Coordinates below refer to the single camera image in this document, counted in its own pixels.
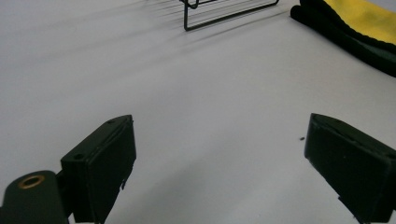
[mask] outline black wire frame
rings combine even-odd
[[[245,14],[248,14],[248,13],[252,13],[252,12],[258,11],[258,10],[263,10],[265,8],[268,8],[268,7],[274,7],[279,2],[279,0],[275,0],[275,2],[270,3],[270,4],[266,4],[266,5],[259,6],[259,7],[254,7],[254,8],[249,8],[249,9],[246,9],[246,10],[235,12],[235,13],[227,15],[227,16],[216,18],[216,19],[211,20],[211,21],[205,21],[205,22],[201,22],[201,23],[195,24],[193,26],[189,26],[189,9],[196,9],[196,8],[198,8],[198,6],[200,6],[202,4],[216,2],[216,1],[218,1],[218,0],[207,0],[207,1],[204,1],[204,2],[200,2],[200,0],[195,0],[194,4],[190,4],[189,0],[180,0],[180,2],[184,3],[184,30],[191,31],[191,30],[196,30],[196,29],[199,29],[199,28],[203,28],[205,26],[208,26],[208,25],[211,25],[211,24],[214,24],[214,23],[218,23],[218,22],[221,22],[221,21],[226,21],[226,20],[229,20],[229,19],[234,18],[234,17],[239,17],[239,16],[242,16],[242,15],[245,15]]]

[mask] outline black plastic part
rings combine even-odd
[[[389,222],[395,150],[341,120],[312,114],[304,154],[360,223]]]
[[[61,171],[56,175],[56,179],[58,181],[58,190],[61,194],[62,203],[64,205],[64,213],[67,217],[73,212],[73,197],[72,197],[72,187],[70,183],[67,183],[67,180],[64,177],[64,172]]]
[[[66,224],[55,173],[34,172],[8,185],[0,215],[1,224]]]
[[[76,222],[105,222],[135,159],[130,115],[105,122],[61,159]]]

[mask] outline white table surface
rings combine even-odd
[[[294,21],[296,4],[186,33],[177,0],[0,1],[0,193],[132,114],[108,224],[358,223],[300,138],[319,113],[396,147],[396,78]]]

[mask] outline yellow fabric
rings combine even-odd
[[[396,13],[365,0],[324,0],[353,30],[396,45]]]

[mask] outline brass screw hole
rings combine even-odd
[[[26,178],[24,178],[19,184],[18,187],[20,189],[30,189],[33,188],[41,182],[43,182],[45,177],[43,175],[31,175]]]

